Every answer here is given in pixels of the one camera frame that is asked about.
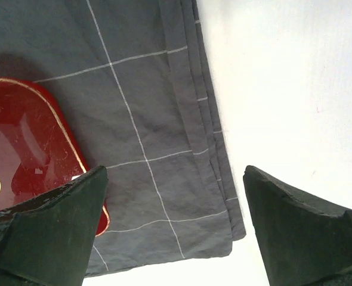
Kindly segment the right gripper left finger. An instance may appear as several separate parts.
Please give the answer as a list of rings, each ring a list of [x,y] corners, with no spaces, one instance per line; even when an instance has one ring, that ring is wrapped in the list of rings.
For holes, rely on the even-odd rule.
[[[0,285],[82,285],[107,183],[98,166],[0,210]]]

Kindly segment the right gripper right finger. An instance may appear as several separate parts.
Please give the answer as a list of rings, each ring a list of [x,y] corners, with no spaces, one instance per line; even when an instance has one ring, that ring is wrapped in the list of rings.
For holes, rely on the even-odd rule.
[[[255,166],[243,183],[270,285],[352,285],[352,209]]]

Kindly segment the red rectangular tray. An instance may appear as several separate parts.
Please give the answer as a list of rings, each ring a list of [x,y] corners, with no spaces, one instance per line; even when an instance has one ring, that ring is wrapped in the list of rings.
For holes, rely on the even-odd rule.
[[[0,209],[90,168],[55,98],[37,83],[0,78]]]

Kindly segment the grey checked cloth napkin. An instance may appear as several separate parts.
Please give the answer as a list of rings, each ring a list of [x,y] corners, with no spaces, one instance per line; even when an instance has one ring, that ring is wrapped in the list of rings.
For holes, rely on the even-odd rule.
[[[0,1],[0,77],[47,88],[107,167],[87,277],[228,256],[245,237],[196,1]]]

